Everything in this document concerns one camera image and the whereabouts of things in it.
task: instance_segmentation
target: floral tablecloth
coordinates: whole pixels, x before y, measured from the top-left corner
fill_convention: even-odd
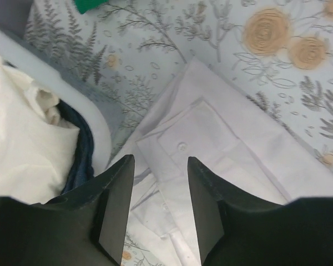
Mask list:
[[[36,0],[26,41],[121,105],[115,153],[196,56],[333,171],[333,0]],[[129,237],[123,264],[159,265]]]

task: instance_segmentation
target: navy fabric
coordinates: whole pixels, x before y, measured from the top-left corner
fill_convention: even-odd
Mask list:
[[[62,194],[64,194],[94,177],[92,166],[94,141],[88,124],[78,112],[63,101],[58,104],[58,109],[63,119],[80,128],[74,163],[62,191]]]

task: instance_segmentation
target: laundry basket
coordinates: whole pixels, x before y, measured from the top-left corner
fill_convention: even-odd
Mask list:
[[[49,88],[77,110],[93,135],[94,174],[110,160],[112,138],[123,116],[120,107],[92,86],[78,80],[23,40],[32,0],[0,0],[0,56]]]

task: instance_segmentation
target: table surface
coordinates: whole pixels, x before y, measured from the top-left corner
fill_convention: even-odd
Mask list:
[[[333,0],[36,0],[26,41],[119,103],[116,154],[196,56],[333,172]],[[158,265],[127,235],[123,265]]]

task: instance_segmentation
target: green object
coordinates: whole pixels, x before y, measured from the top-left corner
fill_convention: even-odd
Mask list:
[[[74,0],[80,14],[108,2],[108,0]]]

